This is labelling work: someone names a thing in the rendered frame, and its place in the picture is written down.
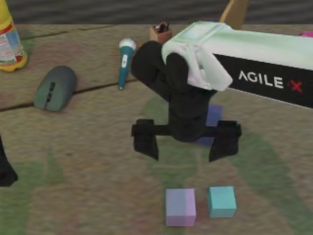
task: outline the purple cube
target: purple cube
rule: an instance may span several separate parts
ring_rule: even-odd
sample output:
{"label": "purple cube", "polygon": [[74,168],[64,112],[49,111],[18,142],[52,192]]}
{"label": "purple cube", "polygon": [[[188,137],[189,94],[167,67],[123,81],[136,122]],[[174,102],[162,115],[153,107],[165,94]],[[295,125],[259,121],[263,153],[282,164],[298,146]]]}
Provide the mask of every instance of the purple cube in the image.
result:
{"label": "purple cube", "polygon": [[196,220],[196,200],[193,188],[166,190],[166,226],[192,227]]}
{"label": "purple cube", "polygon": [[[208,114],[206,117],[206,126],[217,126],[218,122],[222,120],[223,107],[221,105],[209,105]],[[213,143],[214,138],[202,137],[196,140],[194,143],[201,144],[210,147]]]}
{"label": "purple cube", "polygon": [[313,38],[313,32],[310,32],[310,31],[301,32],[299,35],[302,36],[302,37],[310,37],[310,38]]}

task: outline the computer mouse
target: computer mouse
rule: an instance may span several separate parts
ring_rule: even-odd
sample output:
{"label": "computer mouse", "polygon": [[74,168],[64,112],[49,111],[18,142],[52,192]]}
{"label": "computer mouse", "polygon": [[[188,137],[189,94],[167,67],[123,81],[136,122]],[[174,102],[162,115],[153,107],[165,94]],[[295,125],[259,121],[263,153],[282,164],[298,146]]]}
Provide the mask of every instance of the computer mouse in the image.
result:
{"label": "computer mouse", "polygon": [[42,110],[60,111],[69,102],[77,86],[77,76],[68,66],[50,70],[39,85],[34,106]]}

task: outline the pink object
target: pink object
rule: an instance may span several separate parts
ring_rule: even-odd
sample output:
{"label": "pink object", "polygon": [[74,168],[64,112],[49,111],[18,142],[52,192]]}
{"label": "pink object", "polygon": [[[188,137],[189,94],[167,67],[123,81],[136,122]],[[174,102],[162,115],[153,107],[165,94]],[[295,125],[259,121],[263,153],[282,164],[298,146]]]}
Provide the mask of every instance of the pink object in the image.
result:
{"label": "pink object", "polygon": [[304,31],[304,32],[301,32],[301,33],[300,33],[300,36],[313,38],[313,32]]}
{"label": "pink object", "polygon": [[166,190],[166,225],[192,227],[196,221],[196,200],[193,188]]}

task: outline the red x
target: red x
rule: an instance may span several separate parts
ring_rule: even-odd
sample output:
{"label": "red x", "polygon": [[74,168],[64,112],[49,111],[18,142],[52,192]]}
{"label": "red x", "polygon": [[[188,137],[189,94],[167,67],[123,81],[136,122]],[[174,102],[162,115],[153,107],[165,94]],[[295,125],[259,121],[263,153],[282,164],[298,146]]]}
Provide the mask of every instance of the red x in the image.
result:
{"label": "red x", "polygon": [[302,82],[294,82],[293,80],[290,81],[290,83],[293,85],[292,91],[298,91],[302,93],[301,85]]}

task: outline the white cap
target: white cap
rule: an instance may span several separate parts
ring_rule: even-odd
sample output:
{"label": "white cap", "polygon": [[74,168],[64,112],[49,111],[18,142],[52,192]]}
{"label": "white cap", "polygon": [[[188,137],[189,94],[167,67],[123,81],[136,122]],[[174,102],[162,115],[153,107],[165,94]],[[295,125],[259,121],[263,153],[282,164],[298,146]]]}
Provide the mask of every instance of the white cap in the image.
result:
{"label": "white cap", "polygon": [[131,47],[133,50],[136,50],[136,43],[131,38],[124,38],[119,42],[119,48],[121,47]]}

